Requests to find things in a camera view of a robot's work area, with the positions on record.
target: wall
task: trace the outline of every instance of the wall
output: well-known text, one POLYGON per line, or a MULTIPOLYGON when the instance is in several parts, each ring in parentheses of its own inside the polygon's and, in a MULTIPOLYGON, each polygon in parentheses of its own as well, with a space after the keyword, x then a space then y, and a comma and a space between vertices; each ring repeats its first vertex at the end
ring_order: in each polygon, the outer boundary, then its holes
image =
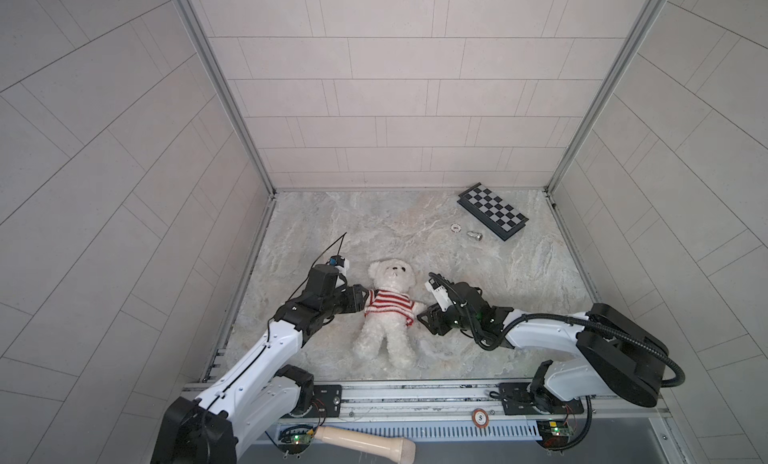
POLYGON ((602 299, 683 366, 699 464, 768 462, 765 8, 669 0, 554 191, 602 299))
POLYGON ((194 2, 276 187, 360 188, 543 186, 644 0, 194 2))
POLYGON ((266 192, 169 0, 0 0, 0 28, 0 461, 133 464, 266 192))

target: black mounting plate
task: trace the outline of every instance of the black mounting plate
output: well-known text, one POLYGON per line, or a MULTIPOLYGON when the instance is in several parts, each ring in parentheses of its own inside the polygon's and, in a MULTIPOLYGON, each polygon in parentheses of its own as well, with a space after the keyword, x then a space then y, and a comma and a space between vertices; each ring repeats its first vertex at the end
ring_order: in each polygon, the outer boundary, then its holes
MULTIPOLYGON (((339 417, 341 413, 341 386, 338 385, 328 385, 328 386, 318 386, 315 384, 314 386, 314 393, 312 394, 312 399, 315 401, 320 401, 322 405, 320 406, 321 410, 323 411, 322 415, 325 417, 339 417), (339 403, 334 404, 333 399, 338 397, 339 403)), ((307 411, 306 414, 303 416, 292 416, 291 414, 285 414, 283 416, 283 419, 307 419, 307 418, 313 418, 317 419, 318 413, 317 408, 315 406, 310 406, 310 410, 307 411)))
MULTIPOLYGON (((520 416, 522 414, 542 414, 541 411, 536 409, 533 401, 528 392, 528 382, 501 382, 498 385, 498 393, 502 396, 502 406, 504 406, 505 416, 520 416)), ((574 399, 568 402, 556 401, 556 406, 562 408, 562 412, 554 412, 555 414, 565 414, 565 406, 571 408, 571 414, 583 414, 584 406, 581 405, 581 400, 574 399)))

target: teddy bear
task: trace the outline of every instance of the teddy bear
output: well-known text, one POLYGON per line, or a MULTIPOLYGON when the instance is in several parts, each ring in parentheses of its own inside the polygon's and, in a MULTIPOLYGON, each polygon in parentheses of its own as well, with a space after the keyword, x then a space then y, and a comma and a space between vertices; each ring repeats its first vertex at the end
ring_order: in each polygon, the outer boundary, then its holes
POLYGON ((361 359, 372 359, 386 338, 389 361, 399 369, 412 368, 416 353, 406 329, 426 309, 425 304, 408 297, 408 289, 416 285, 413 268, 400 259, 390 259, 372 263, 368 275, 373 279, 373 290, 364 309, 366 322, 353 351, 361 359))

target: marble floor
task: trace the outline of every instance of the marble floor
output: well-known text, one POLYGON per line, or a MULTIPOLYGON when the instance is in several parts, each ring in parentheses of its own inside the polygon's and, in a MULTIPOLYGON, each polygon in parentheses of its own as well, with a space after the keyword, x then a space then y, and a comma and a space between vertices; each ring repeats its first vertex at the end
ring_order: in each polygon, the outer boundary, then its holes
MULTIPOLYGON (((459 206, 454 191, 280 193, 226 346, 226 365, 261 337, 267 318, 304 280, 314 258, 344 232, 341 254, 351 262, 351 283, 370 286, 370 262, 399 258, 417 274, 411 297, 427 305, 435 301, 422 283, 428 272, 436 272, 482 287, 491 305, 555 313, 589 309, 587 290, 543 193, 498 194, 530 219, 506 242, 459 206), (460 233, 450 230, 454 223, 462 226, 460 233), (467 230, 481 232, 483 239, 470 239, 467 230)), ((486 352, 457 330, 440 337, 416 323, 408 333, 418 362, 414 369, 398 370, 389 363, 386 346, 370 361, 352 354, 362 323, 362 313, 337 315, 289 363, 316 381, 429 380, 531 377, 543 360, 558 358, 541 349, 486 352)))

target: black and white checkered board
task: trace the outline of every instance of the black and white checkered board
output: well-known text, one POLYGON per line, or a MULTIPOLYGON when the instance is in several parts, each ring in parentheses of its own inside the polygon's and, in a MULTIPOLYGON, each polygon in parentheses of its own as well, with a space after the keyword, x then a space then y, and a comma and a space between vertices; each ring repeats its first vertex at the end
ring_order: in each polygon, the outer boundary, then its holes
POLYGON ((458 203, 502 240, 525 227, 528 218, 481 183, 458 195, 458 203))

